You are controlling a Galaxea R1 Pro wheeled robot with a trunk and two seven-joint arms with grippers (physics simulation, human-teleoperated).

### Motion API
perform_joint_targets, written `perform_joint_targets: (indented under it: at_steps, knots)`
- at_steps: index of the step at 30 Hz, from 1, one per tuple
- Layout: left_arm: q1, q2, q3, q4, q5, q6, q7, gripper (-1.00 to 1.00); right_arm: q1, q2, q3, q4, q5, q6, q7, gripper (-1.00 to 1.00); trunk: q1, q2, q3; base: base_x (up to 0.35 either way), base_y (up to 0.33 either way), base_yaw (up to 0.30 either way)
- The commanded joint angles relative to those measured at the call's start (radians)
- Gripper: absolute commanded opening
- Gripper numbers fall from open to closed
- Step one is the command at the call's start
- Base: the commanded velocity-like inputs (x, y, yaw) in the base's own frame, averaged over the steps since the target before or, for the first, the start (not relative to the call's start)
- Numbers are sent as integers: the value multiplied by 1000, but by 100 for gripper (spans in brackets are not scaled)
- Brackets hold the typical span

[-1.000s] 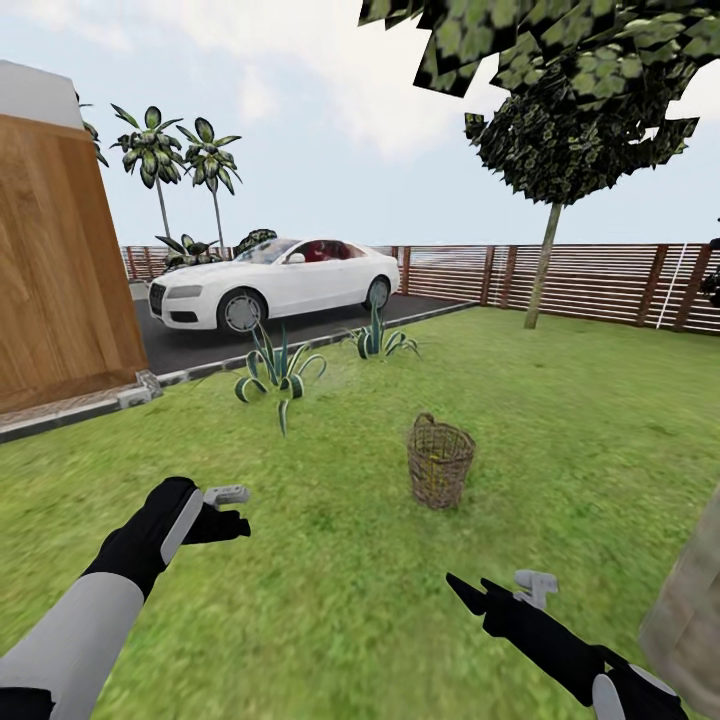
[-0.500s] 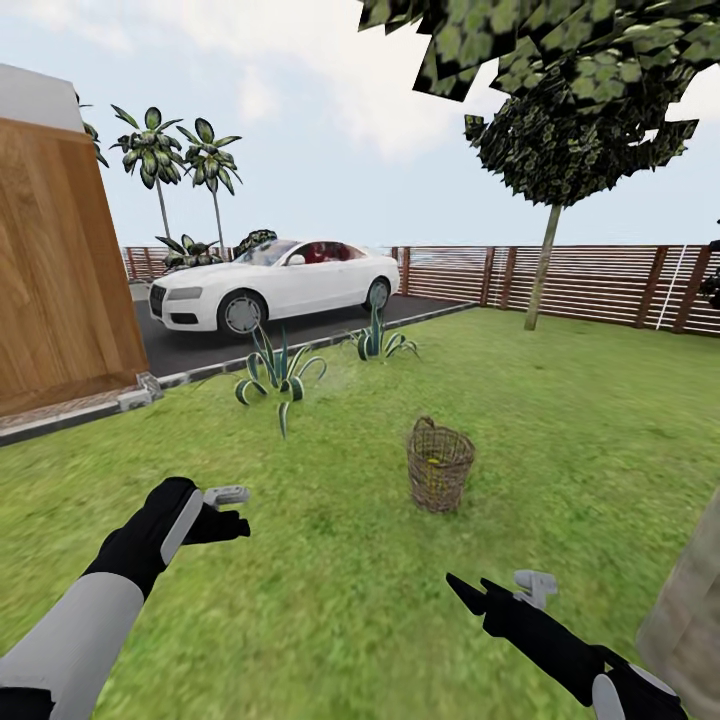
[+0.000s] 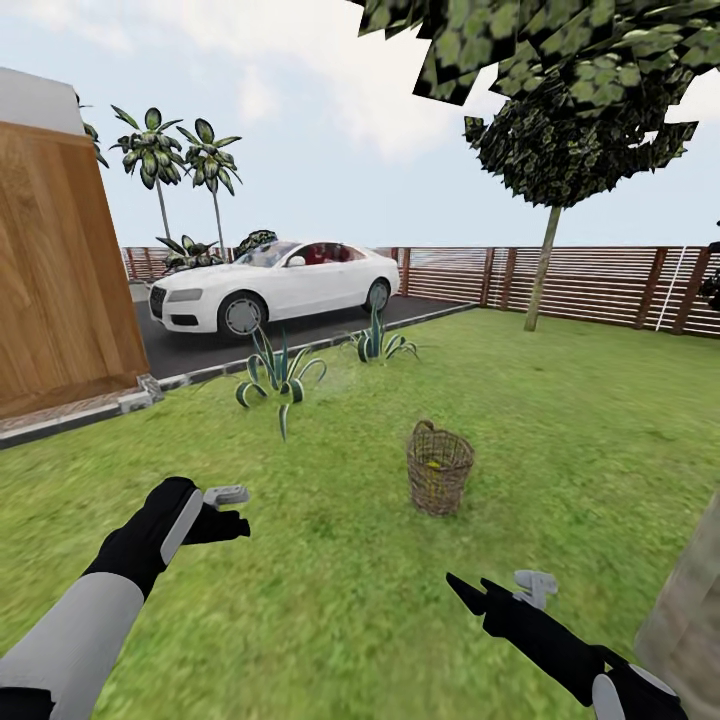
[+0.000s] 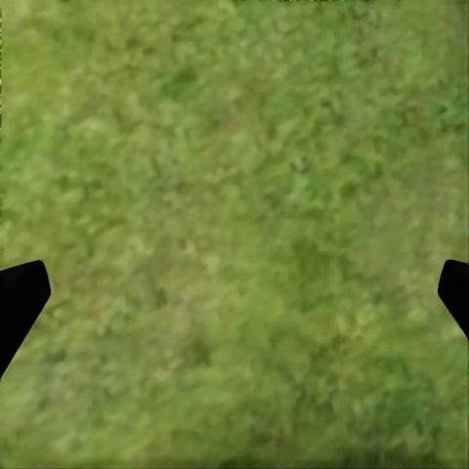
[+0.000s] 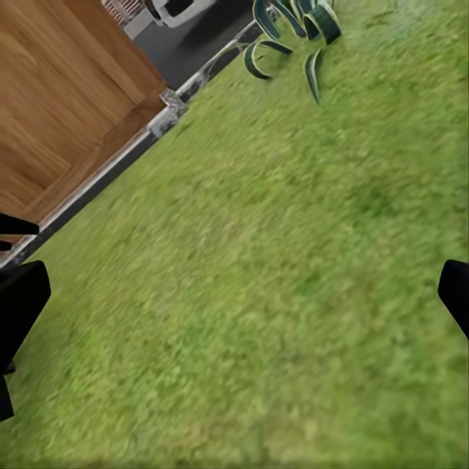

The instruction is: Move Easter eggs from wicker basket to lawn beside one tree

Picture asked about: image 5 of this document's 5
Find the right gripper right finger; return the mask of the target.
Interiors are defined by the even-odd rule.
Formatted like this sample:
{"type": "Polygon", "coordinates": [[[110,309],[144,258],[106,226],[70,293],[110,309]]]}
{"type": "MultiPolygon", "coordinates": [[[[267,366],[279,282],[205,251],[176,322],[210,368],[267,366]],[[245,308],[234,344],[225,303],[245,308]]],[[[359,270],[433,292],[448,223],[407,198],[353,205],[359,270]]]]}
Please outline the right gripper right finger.
{"type": "Polygon", "coordinates": [[[469,264],[447,260],[438,294],[469,339],[469,264]]]}

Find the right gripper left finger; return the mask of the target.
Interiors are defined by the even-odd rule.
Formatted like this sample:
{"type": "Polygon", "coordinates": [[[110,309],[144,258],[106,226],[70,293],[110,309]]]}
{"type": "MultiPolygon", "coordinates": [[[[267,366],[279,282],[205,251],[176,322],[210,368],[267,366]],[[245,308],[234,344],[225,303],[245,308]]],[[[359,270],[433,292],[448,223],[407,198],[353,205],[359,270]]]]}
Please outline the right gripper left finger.
{"type": "Polygon", "coordinates": [[[0,271],[0,377],[50,297],[41,260],[0,271]]]}

